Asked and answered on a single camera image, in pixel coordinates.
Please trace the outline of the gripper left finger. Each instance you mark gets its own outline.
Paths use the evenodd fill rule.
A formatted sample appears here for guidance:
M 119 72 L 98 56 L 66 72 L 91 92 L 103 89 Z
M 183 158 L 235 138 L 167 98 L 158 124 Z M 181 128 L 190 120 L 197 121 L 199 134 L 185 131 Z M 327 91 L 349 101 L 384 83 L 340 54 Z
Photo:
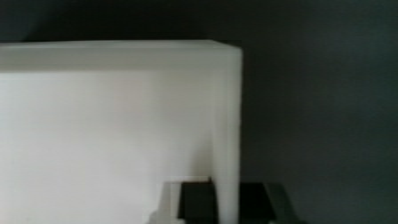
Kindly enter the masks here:
M 150 224 L 217 224 L 217 193 L 212 181 L 164 184 Z

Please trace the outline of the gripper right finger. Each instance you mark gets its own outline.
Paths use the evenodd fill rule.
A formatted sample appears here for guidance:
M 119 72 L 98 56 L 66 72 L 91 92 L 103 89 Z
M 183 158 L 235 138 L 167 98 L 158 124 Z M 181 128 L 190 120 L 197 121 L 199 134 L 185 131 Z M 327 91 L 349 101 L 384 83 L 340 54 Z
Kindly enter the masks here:
M 240 224 L 301 224 L 288 192 L 279 183 L 240 185 Z

